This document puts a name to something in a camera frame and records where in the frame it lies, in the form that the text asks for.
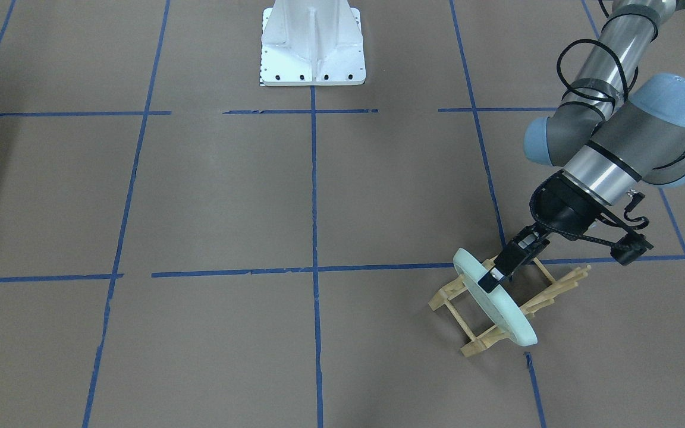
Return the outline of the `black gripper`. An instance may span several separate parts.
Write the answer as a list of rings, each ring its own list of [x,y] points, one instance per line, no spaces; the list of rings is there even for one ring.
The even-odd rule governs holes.
[[[493,260],[493,267],[478,280],[484,292],[492,292],[529,265],[549,246],[549,235],[562,235],[570,241],[602,241],[586,235],[586,231],[598,221],[604,206],[569,179],[565,171],[557,171],[536,187],[529,209],[535,223],[506,243]]]

